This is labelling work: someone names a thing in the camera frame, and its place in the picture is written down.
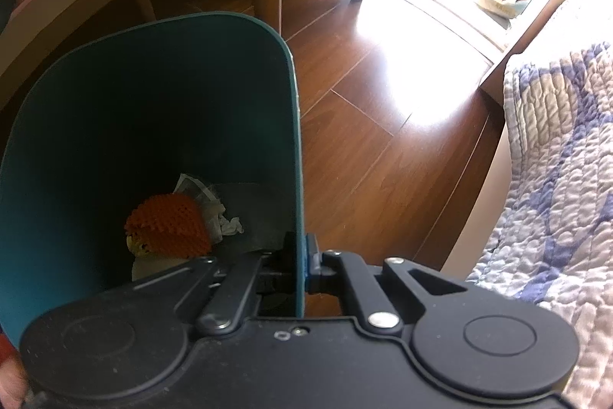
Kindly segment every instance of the wooden floor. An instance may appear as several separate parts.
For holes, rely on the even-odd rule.
[[[152,0],[159,18],[252,12],[251,0]],[[115,0],[76,30],[0,113],[2,149],[27,89],[66,51],[140,23]],[[371,264],[440,268],[470,213],[502,127],[477,90],[490,63],[404,0],[283,0],[302,117],[306,228]],[[334,313],[314,297],[313,314]]]

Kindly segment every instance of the orange mesh netting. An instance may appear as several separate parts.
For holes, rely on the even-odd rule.
[[[134,255],[155,253],[189,259],[207,255],[211,243],[196,202],[185,194],[159,194],[141,203],[126,220]]]

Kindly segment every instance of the teal trash bin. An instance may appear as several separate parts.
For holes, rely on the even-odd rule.
[[[130,280],[124,223],[181,173],[219,188],[243,235],[216,252],[305,244],[291,54],[234,13],[141,25],[53,64],[16,117],[0,168],[0,324],[18,344],[50,308]]]

